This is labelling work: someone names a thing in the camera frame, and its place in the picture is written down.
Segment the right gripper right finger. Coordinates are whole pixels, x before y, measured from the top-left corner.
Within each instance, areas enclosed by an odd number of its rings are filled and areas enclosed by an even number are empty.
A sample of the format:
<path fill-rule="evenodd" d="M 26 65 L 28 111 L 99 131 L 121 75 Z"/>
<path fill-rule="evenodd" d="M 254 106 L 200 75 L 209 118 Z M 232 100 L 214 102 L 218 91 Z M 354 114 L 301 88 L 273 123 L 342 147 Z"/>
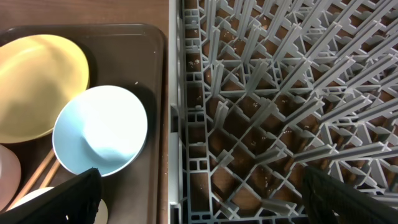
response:
<path fill-rule="evenodd" d="M 310 223 L 397 223 L 397 210 L 307 166 L 302 201 Z"/>

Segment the light blue bowl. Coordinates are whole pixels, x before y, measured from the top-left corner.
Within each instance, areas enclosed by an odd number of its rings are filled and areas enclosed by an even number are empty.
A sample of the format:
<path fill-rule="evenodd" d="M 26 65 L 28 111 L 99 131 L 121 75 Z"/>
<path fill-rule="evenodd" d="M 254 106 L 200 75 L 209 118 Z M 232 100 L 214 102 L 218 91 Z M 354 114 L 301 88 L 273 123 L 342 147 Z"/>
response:
<path fill-rule="evenodd" d="M 148 127 L 144 105 L 134 93 L 119 86 L 96 86 L 61 110 L 52 134 L 53 151 L 73 174 L 97 168 L 106 177 L 139 156 Z"/>

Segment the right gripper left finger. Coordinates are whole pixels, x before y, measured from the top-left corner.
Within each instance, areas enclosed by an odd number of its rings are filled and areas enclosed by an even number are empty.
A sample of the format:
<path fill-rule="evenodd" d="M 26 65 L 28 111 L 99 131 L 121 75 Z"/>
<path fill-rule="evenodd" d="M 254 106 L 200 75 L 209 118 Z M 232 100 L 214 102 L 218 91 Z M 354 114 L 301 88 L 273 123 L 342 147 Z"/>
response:
<path fill-rule="evenodd" d="M 101 191 L 100 172 L 97 168 L 90 168 L 1 214 L 1 224 L 93 224 L 100 205 Z"/>

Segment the white cup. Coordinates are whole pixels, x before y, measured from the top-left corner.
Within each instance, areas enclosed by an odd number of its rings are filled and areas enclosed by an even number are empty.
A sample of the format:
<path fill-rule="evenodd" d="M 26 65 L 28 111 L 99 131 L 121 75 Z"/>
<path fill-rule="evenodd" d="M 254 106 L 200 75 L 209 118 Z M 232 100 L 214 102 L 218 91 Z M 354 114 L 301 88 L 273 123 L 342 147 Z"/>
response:
<path fill-rule="evenodd" d="M 28 193 L 27 195 L 23 196 L 20 200 L 18 200 L 12 207 L 16 208 L 46 192 L 48 192 L 49 190 L 53 189 L 53 187 L 44 187 L 41 189 L 37 189 L 34 190 L 30 193 Z M 106 203 L 104 200 L 101 200 L 99 203 L 99 207 L 98 207 L 98 212 L 96 214 L 96 218 L 95 218 L 95 222 L 94 224 L 107 224 L 108 222 L 108 208 L 106 206 Z"/>

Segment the yellow plate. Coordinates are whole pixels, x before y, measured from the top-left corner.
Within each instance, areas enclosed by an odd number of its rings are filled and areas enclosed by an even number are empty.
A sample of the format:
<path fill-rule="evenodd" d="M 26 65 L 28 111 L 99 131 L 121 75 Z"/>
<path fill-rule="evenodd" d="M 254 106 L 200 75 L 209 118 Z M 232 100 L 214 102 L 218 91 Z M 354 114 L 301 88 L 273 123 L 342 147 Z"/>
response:
<path fill-rule="evenodd" d="M 1 47 L 1 142 L 52 132 L 62 108 L 89 86 L 82 49 L 57 35 L 21 37 Z"/>

